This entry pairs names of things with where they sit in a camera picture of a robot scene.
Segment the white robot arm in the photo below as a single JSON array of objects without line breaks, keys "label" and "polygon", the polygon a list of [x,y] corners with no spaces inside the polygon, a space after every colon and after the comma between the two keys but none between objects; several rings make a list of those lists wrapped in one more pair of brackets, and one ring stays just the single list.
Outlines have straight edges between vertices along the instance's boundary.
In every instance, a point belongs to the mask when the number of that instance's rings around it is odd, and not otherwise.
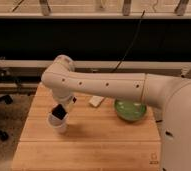
[{"label": "white robot arm", "polygon": [[77,72],[70,57],[59,55],[43,72],[41,82],[62,106],[79,92],[161,109],[160,171],[191,171],[191,78]]}]

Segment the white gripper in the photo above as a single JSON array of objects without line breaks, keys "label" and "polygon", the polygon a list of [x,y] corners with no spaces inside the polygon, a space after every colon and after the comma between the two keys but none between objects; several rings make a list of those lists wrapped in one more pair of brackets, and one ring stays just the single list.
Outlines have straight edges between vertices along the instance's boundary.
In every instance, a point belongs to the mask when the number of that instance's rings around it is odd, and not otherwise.
[{"label": "white gripper", "polygon": [[64,107],[65,110],[71,110],[76,102],[76,97],[72,92],[53,91],[52,96],[58,104],[61,104]]}]

